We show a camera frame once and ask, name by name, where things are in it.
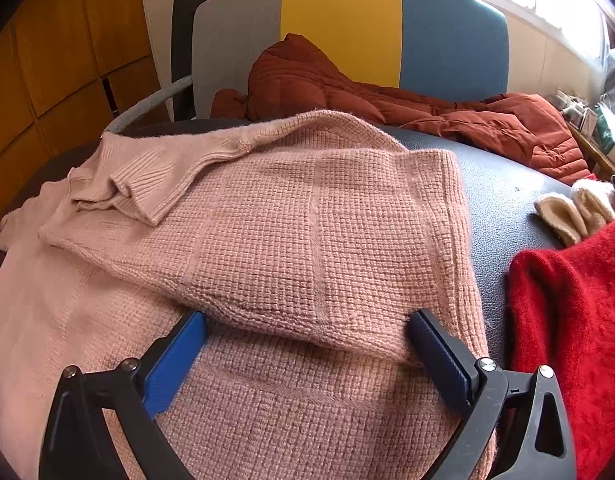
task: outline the rust-colored down jacket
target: rust-colored down jacket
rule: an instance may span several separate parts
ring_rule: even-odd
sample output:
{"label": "rust-colored down jacket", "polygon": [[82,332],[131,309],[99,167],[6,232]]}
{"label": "rust-colored down jacket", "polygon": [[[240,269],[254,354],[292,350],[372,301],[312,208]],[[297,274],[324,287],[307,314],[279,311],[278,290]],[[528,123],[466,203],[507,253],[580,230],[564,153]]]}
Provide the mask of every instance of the rust-colored down jacket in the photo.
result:
{"label": "rust-colored down jacket", "polygon": [[288,34],[259,56],[249,94],[217,92],[211,117],[267,121],[327,108],[498,153],[565,184],[590,174],[559,112],[539,95],[501,94],[450,103],[396,88],[355,83],[314,44]]}

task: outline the silver bolt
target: silver bolt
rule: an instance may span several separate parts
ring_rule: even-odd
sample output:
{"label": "silver bolt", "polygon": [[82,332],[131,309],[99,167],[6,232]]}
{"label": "silver bolt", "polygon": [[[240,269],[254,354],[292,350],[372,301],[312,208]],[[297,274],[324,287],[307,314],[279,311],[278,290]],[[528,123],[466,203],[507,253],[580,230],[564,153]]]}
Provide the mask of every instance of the silver bolt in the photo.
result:
{"label": "silver bolt", "polygon": [[67,379],[71,379],[72,377],[76,375],[77,372],[78,372],[78,368],[75,367],[75,365],[70,365],[70,366],[67,366],[65,370],[63,370],[63,376]]}
{"label": "silver bolt", "polygon": [[125,372],[132,372],[139,367],[139,360],[134,357],[129,357],[121,361],[121,370]]}
{"label": "silver bolt", "polygon": [[496,363],[489,357],[484,357],[478,361],[480,367],[486,372],[494,372],[496,370]]}
{"label": "silver bolt", "polygon": [[554,377],[554,370],[547,365],[540,365],[539,372],[546,379],[551,379]]}

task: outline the red fuzzy fabric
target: red fuzzy fabric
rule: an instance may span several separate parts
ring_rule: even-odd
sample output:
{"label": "red fuzzy fabric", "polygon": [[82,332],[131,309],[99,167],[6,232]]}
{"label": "red fuzzy fabric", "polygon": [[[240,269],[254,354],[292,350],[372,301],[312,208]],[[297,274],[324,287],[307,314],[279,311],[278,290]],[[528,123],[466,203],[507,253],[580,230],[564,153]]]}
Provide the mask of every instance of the red fuzzy fabric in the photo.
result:
{"label": "red fuzzy fabric", "polygon": [[615,451],[615,222],[562,251],[517,254],[508,297],[512,368],[556,370],[578,480],[593,480]]}

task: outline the black leather cushion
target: black leather cushion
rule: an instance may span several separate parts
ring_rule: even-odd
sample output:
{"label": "black leather cushion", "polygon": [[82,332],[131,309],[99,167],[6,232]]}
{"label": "black leather cushion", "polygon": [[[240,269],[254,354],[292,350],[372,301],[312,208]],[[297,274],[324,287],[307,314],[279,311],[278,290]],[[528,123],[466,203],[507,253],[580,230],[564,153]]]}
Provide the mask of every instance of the black leather cushion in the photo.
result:
{"label": "black leather cushion", "polygon": [[[239,124],[247,122],[200,119],[134,128],[123,134],[132,137],[201,134]],[[505,322],[505,274],[512,257],[522,249],[559,246],[559,241],[535,215],[533,202],[538,195],[548,191],[569,196],[570,187],[538,171],[465,144],[399,128],[386,126],[383,129],[411,150],[443,148],[457,154],[470,208],[472,260],[483,299],[487,341],[492,358],[505,364],[505,346],[510,342]],[[97,142],[94,142],[53,158],[12,201],[11,209],[37,195],[43,182],[66,176],[70,168],[82,164],[96,146]]]}

